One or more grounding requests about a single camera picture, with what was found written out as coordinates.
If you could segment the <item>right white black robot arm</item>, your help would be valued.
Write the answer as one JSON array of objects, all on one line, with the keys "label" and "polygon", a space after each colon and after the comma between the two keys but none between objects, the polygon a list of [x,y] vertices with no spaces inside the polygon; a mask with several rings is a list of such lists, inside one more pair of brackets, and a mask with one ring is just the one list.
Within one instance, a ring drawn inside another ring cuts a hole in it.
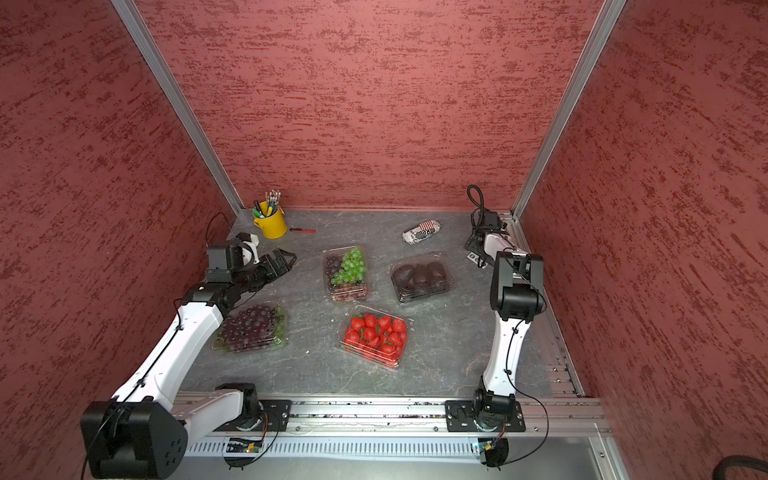
[{"label": "right white black robot arm", "polygon": [[493,267],[490,308],[494,338],[489,362],[472,400],[472,416],[481,431],[524,429],[516,374],[525,337],[534,319],[547,309],[543,294],[544,262],[513,243],[501,217],[478,207],[471,217],[466,248],[478,264]]}]

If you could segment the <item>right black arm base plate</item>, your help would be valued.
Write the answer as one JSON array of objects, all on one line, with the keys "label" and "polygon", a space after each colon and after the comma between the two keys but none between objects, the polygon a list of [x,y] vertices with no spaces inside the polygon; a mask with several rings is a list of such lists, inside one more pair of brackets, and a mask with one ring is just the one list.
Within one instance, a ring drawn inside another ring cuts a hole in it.
[{"label": "right black arm base plate", "polygon": [[526,424],[519,402],[503,412],[479,411],[476,413],[470,400],[445,402],[446,426],[449,432],[511,433],[526,431]]}]

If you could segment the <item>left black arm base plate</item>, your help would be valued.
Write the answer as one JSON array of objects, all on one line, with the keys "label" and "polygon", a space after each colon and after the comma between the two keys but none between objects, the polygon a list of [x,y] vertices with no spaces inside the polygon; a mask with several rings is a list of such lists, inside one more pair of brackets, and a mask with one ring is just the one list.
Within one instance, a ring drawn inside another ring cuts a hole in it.
[{"label": "left black arm base plate", "polygon": [[285,431],[291,406],[290,400],[258,400],[255,406],[245,404],[234,420],[222,424],[215,432],[250,434]]}]

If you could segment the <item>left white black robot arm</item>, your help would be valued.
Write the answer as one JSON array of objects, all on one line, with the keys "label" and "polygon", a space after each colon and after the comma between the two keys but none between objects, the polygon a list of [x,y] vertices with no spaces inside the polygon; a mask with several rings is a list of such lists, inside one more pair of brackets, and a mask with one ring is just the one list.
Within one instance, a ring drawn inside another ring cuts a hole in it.
[{"label": "left white black robot arm", "polygon": [[166,479],[187,448],[232,423],[243,433],[280,434],[291,403],[261,403],[252,383],[225,383],[182,410],[180,386],[208,339],[247,292],[287,274],[297,256],[276,249],[262,256],[230,240],[208,248],[204,280],[182,297],[168,330],[133,376],[107,401],[93,401],[80,420],[82,475],[95,479]]}]

